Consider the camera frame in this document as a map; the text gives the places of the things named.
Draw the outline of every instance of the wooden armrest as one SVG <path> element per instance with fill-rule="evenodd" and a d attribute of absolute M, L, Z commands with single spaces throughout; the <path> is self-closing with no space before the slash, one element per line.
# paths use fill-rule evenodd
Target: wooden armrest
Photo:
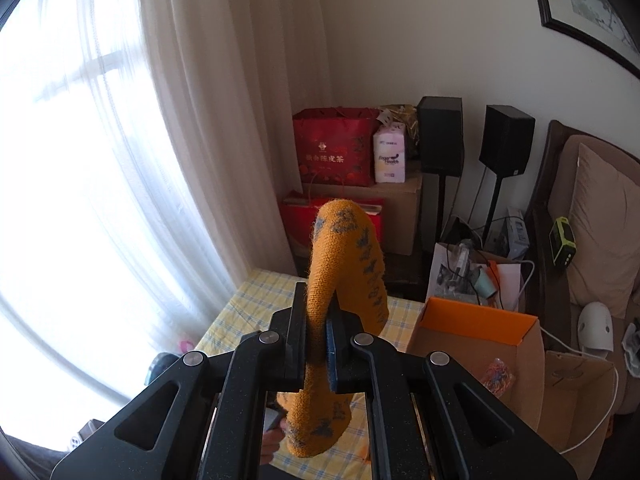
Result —
<path fill-rule="evenodd" d="M 538 316 L 540 326 L 571 346 L 571 309 L 566 273 L 558 271 L 551 256 L 549 233 L 553 220 L 545 208 L 534 207 L 526 218 L 530 238 L 528 257 L 536 263 L 526 294 L 527 313 Z M 545 348 L 566 352 L 543 333 Z"/>

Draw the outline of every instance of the red gift bag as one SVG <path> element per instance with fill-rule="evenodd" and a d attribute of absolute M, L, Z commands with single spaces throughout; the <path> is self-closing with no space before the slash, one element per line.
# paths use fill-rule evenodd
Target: red gift bag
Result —
<path fill-rule="evenodd" d="M 293 116 L 302 182 L 371 186 L 375 108 L 308 108 Z"/>
<path fill-rule="evenodd" d="M 287 233 L 291 249 L 297 256 L 309 256 L 311 235 L 318 210 L 334 197 L 308 198 L 302 193 L 291 191 L 280 203 L 280 216 Z M 371 198 L 354 200 L 369 215 L 376 231 L 377 240 L 382 243 L 382 206 L 384 199 Z"/>

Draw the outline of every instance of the black pole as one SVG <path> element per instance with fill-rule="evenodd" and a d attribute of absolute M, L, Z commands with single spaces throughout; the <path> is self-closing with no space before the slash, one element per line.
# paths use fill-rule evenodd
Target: black pole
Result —
<path fill-rule="evenodd" d="M 502 185 L 502 177 L 495 177 L 495 186 L 494 186 L 494 195 L 491 197 L 491 205 L 489 206 L 489 214 L 486 216 L 486 223 L 484 224 L 484 231 L 482 231 L 482 246 L 486 242 L 487 237 L 489 236 L 489 231 L 491 230 L 491 223 L 494 219 L 495 213 L 495 205 L 498 202 L 498 195 L 500 195 L 500 186 Z"/>
<path fill-rule="evenodd" d="M 444 216 L 444 192 L 447 184 L 447 176 L 440 174 L 438 176 L 438 215 L 436 216 L 436 243 L 440 241 L 442 236 L 442 218 Z"/>

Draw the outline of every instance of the tablecloth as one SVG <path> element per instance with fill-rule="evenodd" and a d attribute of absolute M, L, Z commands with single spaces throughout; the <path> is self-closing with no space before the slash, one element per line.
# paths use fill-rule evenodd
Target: tablecloth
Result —
<path fill-rule="evenodd" d="M 266 330 L 271 314 L 289 308 L 296 282 L 302 278 L 254 270 L 226 304 L 196 346 L 205 354 L 217 355 L 234 350 L 240 338 L 256 330 Z M 406 351 L 411 332 L 422 311 L 416 301 L 388 298 L 389 319 L 380 337 L 399 351 Z M 362 457 L 367 445 L 367 415 L 364 394 L 351 402 L 351 423 L 338 442 L 312 458 L 297 458 L 287 451 L 286 441 L 274 456 L 272 465 L 305 480 L 359 480 L 371 478 L 371 468 Z"/>

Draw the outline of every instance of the orange sock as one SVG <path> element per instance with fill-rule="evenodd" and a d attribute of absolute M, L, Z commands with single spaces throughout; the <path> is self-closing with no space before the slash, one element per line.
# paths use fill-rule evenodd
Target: orange sock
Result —
<path fill-rule="evenodd" d="M 349 200 L 322 206 L 316 218 L 307 287 L 305 387 L 278 394 L 288 410 L 289 451 L 309 457 L 329 449 L 351 421 L 352 394 L 329 390 L 324 323 L 337 293 L 340 308 L 360 316 L 365 332 L 379 335 L 388 318 L 382 251 L 367 214 Z"/>

